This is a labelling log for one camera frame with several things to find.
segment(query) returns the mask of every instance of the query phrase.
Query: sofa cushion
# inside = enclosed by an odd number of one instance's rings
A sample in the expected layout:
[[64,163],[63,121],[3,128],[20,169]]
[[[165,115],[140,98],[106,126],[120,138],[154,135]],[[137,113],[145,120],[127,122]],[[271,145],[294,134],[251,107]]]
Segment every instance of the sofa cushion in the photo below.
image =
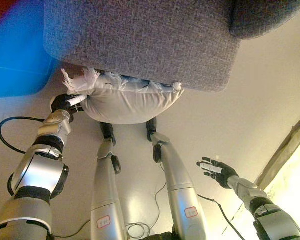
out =
[[232,0],[46,0],[44,47],[71,64],[217,92],[240,41]]

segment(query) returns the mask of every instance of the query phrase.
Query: silver metal casing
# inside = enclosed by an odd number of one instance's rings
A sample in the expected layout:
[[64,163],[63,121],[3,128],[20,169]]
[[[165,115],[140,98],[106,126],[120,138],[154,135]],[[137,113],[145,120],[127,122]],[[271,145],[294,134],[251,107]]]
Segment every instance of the silver metal casing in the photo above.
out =
[[206,240],[206,217],[198,201],[194,184],[170,140],[155,132],[152,144],[161,145],[174,229],[182,240]]
[[127,240],[112,164],[112,141],[105,140],[98,151],[91,205],[92,240]]

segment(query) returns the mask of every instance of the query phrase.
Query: power cord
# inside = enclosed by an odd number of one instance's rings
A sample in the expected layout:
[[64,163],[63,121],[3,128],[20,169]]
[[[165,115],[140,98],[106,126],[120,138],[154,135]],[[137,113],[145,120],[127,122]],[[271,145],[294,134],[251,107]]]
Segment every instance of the power cord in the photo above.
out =
[[69,236],[57,236],[57,235],[53,235],[53,236],[56,237],[56,238],[60,238],[60,239],[71,238],[71,237],[77,235],[78,233],[80,233],[80,231],[81,231],[81,230],[85,227],[85,225],[87,225],[90,221],[91,221],[90,219],[89,219],[88,221],[86,221],[86,222],[80,227],[80,229],[79,229],[76,233],[74,233],[74,234],[71,234],[71,235],[69,235]]
[[210,199],[210,198],[201,196],[201,195],[199,195],[199,194],[198,194],[198,196],[199,196],[200,198],[203,198],[203,199],[208,200],[208,201],[210,201],[210,202],[216,203],[216,204],[219,206],[219,208],[220,208],[220,210],[221,210],[221,213],[222,213],[223,217],[225,218],[225,220],[227,221],[227,223],[232,227],[232,229],[236,232],[236,234],[238,234],[238,236],[239,236],[242,240],[245,240],[244,237],[241,236],[241,234],[240,234],[240,233],[238,232],[238,230],[235,228],[235,226],[233,226],[232,223],[228,220],[228,218],[227,218],[227,216],[226,216],[224,210],[222,209],[221,204],[219,204],[219,203],[218,203],[216,200],[214,200],[214,199]]
[[25,151],[22,151],[12,145],[10,145],[5,139],[4,137],[2,136],[2,127],[3,125],[6,123],[6,122],[9,122],[11,120],[17,120],[17,119],[24,119],[24,120],[32,120],[32,121],[37,121],[37,122],[40,122],[40,123],[43,123],[45,121],[45,119],[41,119],[41,118],[34,118],[34,117],[27,117],[27,116],[14,116],[14,117],[9,117],[5,120],[3,120],[2,122],[0,122],[0,140],[10,149],[20,153],[20,154],[26,154]]

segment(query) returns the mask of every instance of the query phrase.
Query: red label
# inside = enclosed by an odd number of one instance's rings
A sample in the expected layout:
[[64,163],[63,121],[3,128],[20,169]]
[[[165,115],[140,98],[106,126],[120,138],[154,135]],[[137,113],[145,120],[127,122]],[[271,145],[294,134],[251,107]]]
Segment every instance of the red label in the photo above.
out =
[[187,219],[198,216],[198,211],[195,206],[186,208],[184,212]]
[[105,228],[111,224],[110,216],[104,216],[100,218],[98,221],[96,221],[96,224],[98,226],[98,229]]

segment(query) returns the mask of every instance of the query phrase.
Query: white floor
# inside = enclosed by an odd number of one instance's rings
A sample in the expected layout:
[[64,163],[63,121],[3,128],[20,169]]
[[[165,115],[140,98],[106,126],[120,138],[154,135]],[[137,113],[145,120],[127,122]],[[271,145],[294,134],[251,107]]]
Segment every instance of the white floor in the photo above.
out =
[[[75,71],[70,65],[65,67]],[[0,98],[0,121],[12,116],[46,118],[50,98],[66,91],[61,82],[58,71],[36,95]],[[64,151],[70,174],[63,193],[51,201],[53,233],[63,236],[76,232],[90,217],[96,153],[102,141],[96,122],[84,113],[74,117]],[[254,181],[299,119],[300,15],[268,35],[243,41],[227,89],[219,93],[186,90],[158,117],[158,131],[172,140],[197,192],[217,200],[232,218],[241,202],[231,190],[203,176],[196,162],[203,156],[220,156],[241,177]],[[12,145],[26,150],[39,125],[27,120],[9,122],[3,135]],[[125,221],[151,225],[158,215],[154,196],[165,183],[164,173],[153,161],[144,124],[113,127],[115,154],[122,165],[117,187]],[[7,180],[21,158],[0,142],[0,206],[9,198]],[[173,226],[166,189],[158,195],[158,202],[161,214],[151,234],[171,231]],[[227,224],[218,206],[204,200],[201,204],[211,239],[220,239]],[[90,224],[68,239],[89,238]]]

